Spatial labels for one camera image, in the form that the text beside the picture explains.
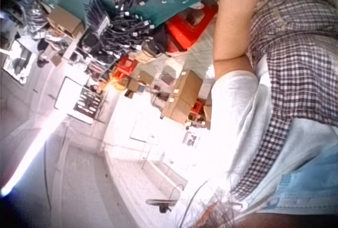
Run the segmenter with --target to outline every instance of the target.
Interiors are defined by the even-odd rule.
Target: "checkered apron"
[[[254,68],[267,55],[272,111],[256,155],[231,191],[239,200],[267,175],[294,118],[338,125],[337,5],[333,0],[259,0],[247,55]]]

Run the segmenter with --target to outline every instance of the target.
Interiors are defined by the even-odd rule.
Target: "white shirt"
[[[233,71],[215,83],[212,89],[211,140],[205,150],[205,160],[196,167],[195,176],[189,180],[174,207],[168,222],[171,226],[165,227],[177,226],[187,203],[205,181],[208,182],[195,195],[184,224],[196,222],[205,206],[215,200],[232,201],[228,193],[254,159],[270,116],[271,83],[266,56],[257,65],[256,75],[247,71]],[[256,189],[240,202],[240,212],[248,213],[263,207],[281,175],[290,173],[323,149],[337,144],[337,133],[335,127],[307,119],[294,119],[273,167]]]

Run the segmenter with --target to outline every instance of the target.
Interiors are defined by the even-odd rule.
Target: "forearm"
[[[220,0],[214,37],[214,60],[245,54],[250,41],[250,19],[257,0]]]

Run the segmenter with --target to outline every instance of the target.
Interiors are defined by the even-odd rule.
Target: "red stool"
[[[203,108],[203,103],[200,100],[197,100],[195,102],[194,107],[192,108],[192,110],[190,111],[190,113],[194,114],[194,115],[199,115],[201,110]]]
[[[205,2],[202,3],[204,8],[201,10],[194,10],[202,11],[204,14],[203,19],[197,25],[194,26],[190,24],[180,13],[176,14],[166,22],[166,27],[170,32],[170,35],[174,37],[185,50],[190,48],[199,39],[218,11],[217,4],[209,6]]]
[[[125,56],[121,61],[119,61],[114,77],[121,80],[125,76],[130,76],[136,68],[136,65],[137,60],[129,59],[128,56]]]

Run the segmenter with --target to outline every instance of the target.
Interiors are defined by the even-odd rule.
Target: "blue face mask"
[[[338,146],[284,175],[261,213],[338,214]]]

